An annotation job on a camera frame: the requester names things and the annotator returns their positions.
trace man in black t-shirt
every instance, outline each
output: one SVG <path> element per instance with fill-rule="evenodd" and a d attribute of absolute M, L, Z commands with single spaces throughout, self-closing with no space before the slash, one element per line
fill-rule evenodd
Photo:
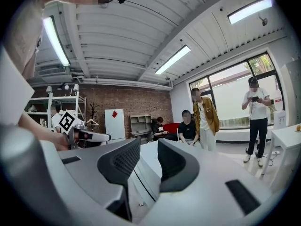
<path fill-rule="evenodd" d="M 196 124 L 191 120 L 190 111 L 182 112 L 183 122 L 179 125 L 180 139 L 183 143 L 196 146 L 198 142 L 198 133 L 196 133 Z"/>
<path fill-rule="evenodd" d="M 178 137 L 176 133 L 169 133 L 163 129 L 163 118 L 158 117 L 157 122 L 152 123 L 151 129 L 154 133 L 154 141 L 158 141 L 159 138 L 165 138 L 172 141 L 177 141 Z"/>

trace brick wall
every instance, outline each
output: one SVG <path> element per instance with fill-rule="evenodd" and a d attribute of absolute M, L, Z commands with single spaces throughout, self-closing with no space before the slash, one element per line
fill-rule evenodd
<path fill-rule="evenodd" d="M 33 97 L 45 97 L 46 87 L 35 88 Z M 56 90 L 53 88 L 54 96 L 70 94 L 70 90 Z M 99 126 L 94 127 L 95 132 L 105 133 L 104 110 L 123 109 L 126 137 L 129 138 L 131 130 L 130 115 L 150 114 L 152 118 L 162 116 L 163 124 L 173 122 L 171 100 L 168 91 L 103 85 L 80 85 L 79 94 L 87 98 L 86 120 L 89 120 L 90 104 L 94 102 L 99 105 L 96 108 L 94 121 Z M 63 109 L 75 109 L 74 104 L 63 104 Z"/>

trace black pants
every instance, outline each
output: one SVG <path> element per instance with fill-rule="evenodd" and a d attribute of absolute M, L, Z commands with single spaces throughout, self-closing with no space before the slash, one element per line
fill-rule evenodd
<path fill-rule="evenodd" d="M 169 133 L 164 136 L 165 139 L 171 140 L 171 141 L 177 141 L 178 140 L 178 135 L 177 133 Z"/>
<path fill-rule="evenodd" d="M 258 157 L 263 156 L 265 140 L 268 132 L 268 119 L 250 120 L 250 143 L 248 154 L 252 155 L 254 151 L 254 145 L 259 131 L 259 148 Z"/>

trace black t-shirt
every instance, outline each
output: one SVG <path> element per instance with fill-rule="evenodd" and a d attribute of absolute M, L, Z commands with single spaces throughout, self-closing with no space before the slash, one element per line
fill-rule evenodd
<path fill-rule="evenodd" d="M 160 133 L 160 132 L 163 132 L 164 129 L 163 129 L 163 126 L 162 125 L 158 125 L 157 123 L 153 123 L 152 124 L 152 132 L 154 133 L 154 140 L 158 140 L 158 137 L 155 136 L 155 133 Z"/>
<path fill-rule="evenodd" d="M 188 125 L 182 122 L 179 125 L 179 133 L 182 133 L 185 139 L 193 140 L 196 136 L 196 123 L 191 121 Z"/>

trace mustard jacket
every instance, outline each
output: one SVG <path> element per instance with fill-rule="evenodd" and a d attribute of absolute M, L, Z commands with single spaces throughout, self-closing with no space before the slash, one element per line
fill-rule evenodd
<path fill-rule="evenodd" d="M 210 129 L 212 130 L 213 134 L 215 135 L 215 133 L 220 130 L 220 121 L 218 119 L 215 107 L 214 107 L 211 99 L 208 97 L 202 97 L 202 98 L 203 98 L 203 107 L 204 107 L 205 116 L 206 116 L 208 125 L 209 125 Z M 193 113 L 194 113 L 194 116 L 196 119 L 197 133 L 199 133 L 201 115 L 199 114 L 197 101 L 193 104 Z"/>

